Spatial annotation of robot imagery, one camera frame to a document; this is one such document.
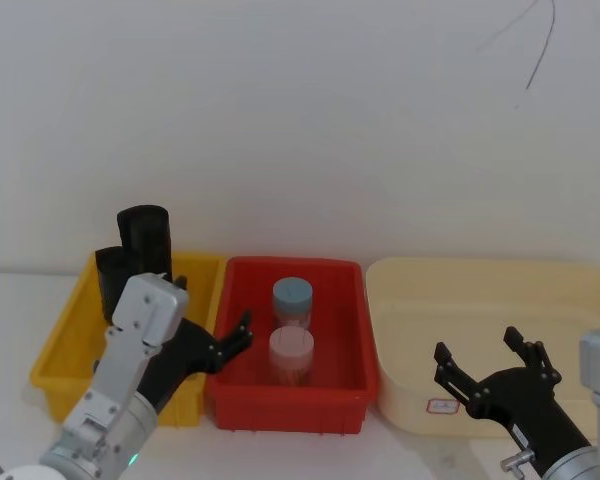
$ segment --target white table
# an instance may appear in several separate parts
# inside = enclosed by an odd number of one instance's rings
[[[0,274],[0,463],[35,462],[58,427],[28,383],[76,278]],[[125,473],[128,480],[512,480],[499,461],[512,441],[427,438],[397,430],[375,412],[359,435],[161,428]],[[537,478],[529,468],[528,478]]]

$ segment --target transparent jar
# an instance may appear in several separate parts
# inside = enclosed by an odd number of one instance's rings
[[[313,364],[313,335],[297,326],[276,329],[269,337],[269,361],[280,385],[299,387],[309,383]]]
[[[286,277],[273,285],[273,314],[276,328],[296,326],[309,329],[313,287],[303,278]]]

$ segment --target blue jar lid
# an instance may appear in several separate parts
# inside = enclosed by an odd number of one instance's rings
[[[286,277],[273,285],[273,308],[287,315],[308,313],[313,303],[313,287],[298,277]]]

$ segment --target red plastic bin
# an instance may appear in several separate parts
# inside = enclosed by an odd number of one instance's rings
[[[273,284],[288,276],[313,286],[314,359],[309,383],[301,387],[276,384],[269,366]],[[216,425],[230,430],[360,432],[378,384],[360,266],[324,259],[233,258],[227,264],[215,335],[230,331],[244,310],[253,314],[253,346],[207,380]]]

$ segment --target black wire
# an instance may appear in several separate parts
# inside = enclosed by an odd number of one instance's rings
[[[538,57],[538,61],[536,62],[536,66],[531,73],[531,77],[529,77],[529,81],[527,82],[527,88],[525,90],[529,90],[531,84],[533,83],[533,79],[538,73],[538,68],[540,68],[540,64],[542,63],[542,59],[544,58],[544,54],[547,53],[547,47],[549,46],[549,40],[551,40],[551,35],[553,34],[553,27],[556,24],[556,0],[551,0],[551,27],[549,28],[549,33],[547,33],[547,38],[544,41],[544,47],[542,47],[542,52],[540,53],[540,57]]]
[[[480,51],[484,50],[485,48],[487,48],[488,46],[490,46],[493,42],[495,42],[498,38],[500,38],[503,34],[505,34],[507,32],[507,30],[509,30],[511,27],[513,27],[516,23],[518,23],[524,17],[526,17],[527,13],[529,13],[531,10],[533,10],[533,7],[535,7],[539,2],[540,2],[540,0],[533,0],[533,2],[527,8],[525,8],[524,11],[522,13],[520,13],[516,18],[511,20],[504,27],[502,27],[500,30],[498,30],[497,32],[490,35],[489,38],[487,38],[480,45],[478,45],[478,47],[476,48],[476,52],[480,52]]]

